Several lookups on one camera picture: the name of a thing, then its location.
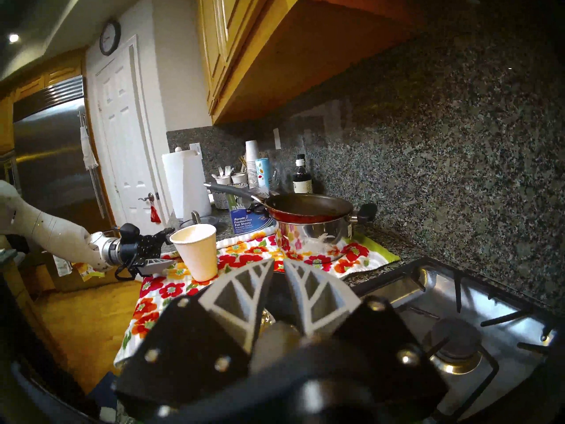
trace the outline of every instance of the bottle label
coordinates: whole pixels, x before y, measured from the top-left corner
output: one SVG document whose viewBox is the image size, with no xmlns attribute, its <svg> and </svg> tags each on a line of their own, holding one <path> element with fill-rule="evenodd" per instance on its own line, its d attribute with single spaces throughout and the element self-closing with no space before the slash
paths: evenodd
<svg viewBox="0 0 565 424">
<path fill-rule="evenodd" d="M 292 182 L 295 193 L 311 193 L 312 180 L 305 180 L 302 182 Z"/>
</svg>

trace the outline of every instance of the ceiling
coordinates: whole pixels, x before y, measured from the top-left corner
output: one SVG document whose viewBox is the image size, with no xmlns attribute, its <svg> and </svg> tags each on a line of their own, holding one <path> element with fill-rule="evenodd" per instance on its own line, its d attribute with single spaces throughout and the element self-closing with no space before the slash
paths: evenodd
<svg viewBox="0 0 565 424">
<path fill-rule="evenodd" d="M 65 51 L 91 45 L 104 23 L 138 0 L 0 0 L 0 81 Z M 10 44 L 8 35 L 20 41 Z"/>
</svg>

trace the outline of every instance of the wooden cabinet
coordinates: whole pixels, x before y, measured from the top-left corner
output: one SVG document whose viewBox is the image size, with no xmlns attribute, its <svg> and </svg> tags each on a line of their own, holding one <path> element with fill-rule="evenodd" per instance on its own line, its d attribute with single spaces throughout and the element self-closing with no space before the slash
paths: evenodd
<svg viewBox="0 0 565 424">
<path fill-rule="evenodd" d="M 32 78 L 30 81 L 27 81 L 21 86 L 17 87 L 13 101 L 17 102 L 22 98 L 35 94 L 37 91 L 43 89 L 44 87 L 45 87 L 45 75 L 41 74 L 39 76 Z"/>
<path fill-rule="evenodd" d="M 210 112 L 233 59 L 266 0 L 199 0 L 200 41 Z"/>
<path fill-rule="evenodd" d="M 0 155 L 13 149 L 12 95 L 0 101 Z"/>
<path fill-rule="evenodd" d="M 2 277 L 8 284 L 17 306 L 20 308 L 25 320 L 29 323 L 35 335 L 43 342 L 45 348 L 53 355 L 53 359 L 63 368 L 67 365 L 67 357 L 53 338 L 51 332 L 45 325 L 41 315 L 37 311 L 29 293 L 25 288 L 24 282 L 17 266 L 13 260 L 9 260 L 0 266 Z"/>
<path fill-rule="evenodd" d="M 45 88 L 81 74 L 80 57 L 71 57 L 45 72 Z"/>
<path fill-rule="evenodd" d="M 206 101 L 209 111 L 212 110 L 216 89 L 220 75 L 225 69 L 223 48 L 220 44 L 220 15 L 217 0 L 200 0 L 200 30 L 203 46 L 204 68 L 208 81 L 208 95 Z"/>
<path fill-rule="evenodd" d="M 213 123 L 261 117 L 409 39 L 412 0 L 200 0 Z"/>
</svg>

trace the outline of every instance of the dark glass bottle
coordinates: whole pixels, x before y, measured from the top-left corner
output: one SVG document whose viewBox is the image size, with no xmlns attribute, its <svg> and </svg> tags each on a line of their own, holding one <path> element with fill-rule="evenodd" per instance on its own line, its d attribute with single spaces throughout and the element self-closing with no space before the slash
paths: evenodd
<svg viewBox="0 0 565 424">
<path fill-rule="evenodd" d="M 306 171 L 306 157 L 303 153 L 296 157 L 296 172 L 292 175 L 292 186 L 295 193 L 312 192 L 312 175 Z"/>
</svg>

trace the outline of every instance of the electrical outlet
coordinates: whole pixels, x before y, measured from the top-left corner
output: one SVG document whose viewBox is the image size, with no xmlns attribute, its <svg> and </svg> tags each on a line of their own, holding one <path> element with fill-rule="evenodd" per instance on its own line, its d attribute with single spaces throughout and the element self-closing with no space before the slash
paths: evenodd
<svg viewBox="0 0 565 424">
<path fill-rule="evenodd" d="M 202 149 L 200 147 L 200 143 L 199 142 L 193 142 L 190 145 L 190 149 L 191 150 L 196 150 L 196 152 L 198 152 L 198 154 L 200 155 L 200 159 L 202 159 Z"/>
</svg>

